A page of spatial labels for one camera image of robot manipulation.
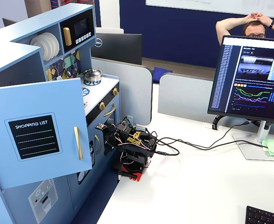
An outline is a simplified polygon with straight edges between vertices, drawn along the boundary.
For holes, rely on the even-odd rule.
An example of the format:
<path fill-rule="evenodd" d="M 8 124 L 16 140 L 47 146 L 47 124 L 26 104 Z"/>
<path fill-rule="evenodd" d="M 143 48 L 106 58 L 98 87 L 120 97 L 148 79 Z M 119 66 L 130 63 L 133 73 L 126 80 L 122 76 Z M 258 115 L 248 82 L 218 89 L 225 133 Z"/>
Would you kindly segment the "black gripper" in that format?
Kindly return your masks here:
<path fill-rule="evenodd" d="M 108 133 L 104 143 L 104 155 L 106 156 L 110 151 L 113 151 L 118 145 L 122 144 L 117 128 L 115 125 L 108 126 Z"/>

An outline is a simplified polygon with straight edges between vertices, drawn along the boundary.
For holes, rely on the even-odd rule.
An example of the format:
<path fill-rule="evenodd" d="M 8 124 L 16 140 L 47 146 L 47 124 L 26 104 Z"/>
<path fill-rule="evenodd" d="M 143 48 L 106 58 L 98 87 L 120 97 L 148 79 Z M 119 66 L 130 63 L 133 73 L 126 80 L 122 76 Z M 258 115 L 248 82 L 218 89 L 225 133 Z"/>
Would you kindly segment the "man's right hand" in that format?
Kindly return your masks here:
<path fill-rule="evenodd" d="M 259 13 L 256 12 L 256 13 L 250 13 L 249 15 L 247 15 L 245 18 L 244 18 L 244 21 L 245 21 L 245 24 L 251 22 L 251 21 L 256 21 L 257 18 L 259 16 Z"/>

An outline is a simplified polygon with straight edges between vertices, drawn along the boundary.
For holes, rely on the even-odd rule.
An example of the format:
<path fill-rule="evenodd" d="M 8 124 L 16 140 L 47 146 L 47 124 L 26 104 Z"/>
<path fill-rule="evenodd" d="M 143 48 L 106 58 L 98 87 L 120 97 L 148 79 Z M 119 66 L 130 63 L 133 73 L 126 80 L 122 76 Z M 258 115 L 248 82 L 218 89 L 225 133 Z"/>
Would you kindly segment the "man's left hand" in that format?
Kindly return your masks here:
<path fill-rule="evenodd" d="M 263 15 L 262 13 L 257 13 L 256 19 L 259 20 L 264 26 L 267 26 L 267 27 L 269 27 L 272 23 L 272 19 L 268 16 Z"/>

